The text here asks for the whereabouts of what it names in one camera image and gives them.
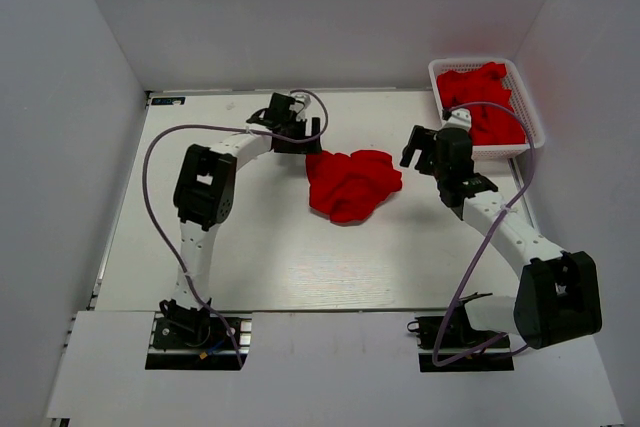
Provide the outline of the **red t shirt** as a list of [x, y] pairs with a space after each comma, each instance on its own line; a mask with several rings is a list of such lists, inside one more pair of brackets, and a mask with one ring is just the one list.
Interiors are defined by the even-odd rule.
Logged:
[[403, 187], [392, 156], [378, 150], [309, 154], [305, 169], [309, 207], [335, 224], [365, 221]]

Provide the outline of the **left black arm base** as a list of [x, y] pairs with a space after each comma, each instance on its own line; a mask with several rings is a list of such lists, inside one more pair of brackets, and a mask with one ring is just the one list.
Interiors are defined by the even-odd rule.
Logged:
[[164, 300], [154, 316], [145, 368], [150, 371], [239, 371], [247, 360], [252, 319], [219, 318], [205, 308]]

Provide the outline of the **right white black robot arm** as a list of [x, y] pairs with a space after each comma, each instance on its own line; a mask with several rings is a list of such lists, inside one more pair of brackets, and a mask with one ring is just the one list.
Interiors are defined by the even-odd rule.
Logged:
[[466, 346], [492, 332], [497, 339], [518, 335], [536, 350], [600, 332], [595, 261], [584, 251], [565, 250], [529, 225], [497, 186], [476, 172], [471, 154], [471, 138], [464, 129], [416, 126], [400, 164], [435, 179], [442, 203], [482, 235], [480, 247], [493, 247], [519, 284], [513, 297], [464, 297], [455, 291], [434, 346], [441, 347], [450, 325], [453, 337]]

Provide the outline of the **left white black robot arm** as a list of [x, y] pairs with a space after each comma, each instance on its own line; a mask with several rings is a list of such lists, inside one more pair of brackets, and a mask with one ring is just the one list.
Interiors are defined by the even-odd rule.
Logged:
[[171, 302], [183, 309], [211, 305], [209, 278], [219, 226], [233, 207], [238, 171], [259, 156], [274, 152], [306, 155], [321, 152], [325, 120], [306, 118], [313, 96], [302, 90], [274, 93], [266, 108], [247, 126], [211, 147], [188, 147], [174, 190], [180, 222], [182, 265]]

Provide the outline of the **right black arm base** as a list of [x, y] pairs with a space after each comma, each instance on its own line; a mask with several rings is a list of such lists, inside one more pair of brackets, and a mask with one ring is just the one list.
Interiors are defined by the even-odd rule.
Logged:
[[[438, 367], [433, 363], [432, 353], [436, 343], [443, 315], [429, 313], [418, 315], [407, 324], [407, 331], [417, 339], [419, 370], [421, 373], [480, 373], [507, 372], [514, 370], [511, 354], [511, 343], [503, 337], [491, 346], [477, 349], [465, 357]], [[466, 312], [462, 307], [454, 310], [449, 324], [445, 328], [440, 344], [438, 361], [444, 362], [455, 356], [488, 342], [497, 335], [492, 331], [473, 330]]]

